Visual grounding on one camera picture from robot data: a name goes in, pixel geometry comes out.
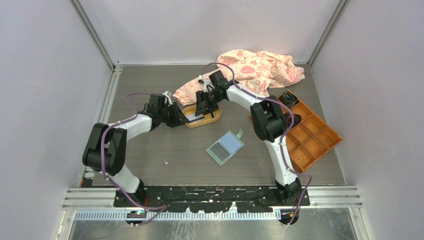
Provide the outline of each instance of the open box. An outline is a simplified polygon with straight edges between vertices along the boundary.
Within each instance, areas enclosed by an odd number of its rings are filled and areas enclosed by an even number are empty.
[[[340,143],[342,138],[304,102],[298,101],[290,110],[300,115],[301,121],[290,130],[285,141],[293,168],[303,173]]]

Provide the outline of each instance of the crumpled cloth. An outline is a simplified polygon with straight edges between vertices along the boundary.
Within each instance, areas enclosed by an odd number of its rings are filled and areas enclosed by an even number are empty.
[[[251,52],[235,49],[221,54],[217,62],[226,64],[235,74],[235,79],[246,89],[268,97],[268,88],[283,88],[300,82],[305,78],[303,67],[296,67],[293,57],[289,55],[275,54],[269,51]],[[217,65],[224,77],[232,80],[231,71],[222,65]],[[203,75],[209,80],[209,75],[217,70]],[[196,103],[196,92],[203,91],[204,86],[195,78],[172,95],[181,105]]]

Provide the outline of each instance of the yellow tray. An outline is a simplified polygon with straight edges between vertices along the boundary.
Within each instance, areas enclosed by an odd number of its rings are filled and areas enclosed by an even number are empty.
[[[196,112],[196,106],[189,106],[186,107],[182,110],[182,114],[184,114],[184,116],[187,115],[191,115],[194,114]],[[214,123],[216,121],[218,121],[221,118],[221,108],[218,107],[218,110],[213,112],[214,117],[212,117],[212,115],[206,114],[204,115],[204,119],[197,121],[197,122],[193,122],[193,123],[186,123],[185,125],[187,126],[187,128],[197,128],[206,124],[211,124]]]

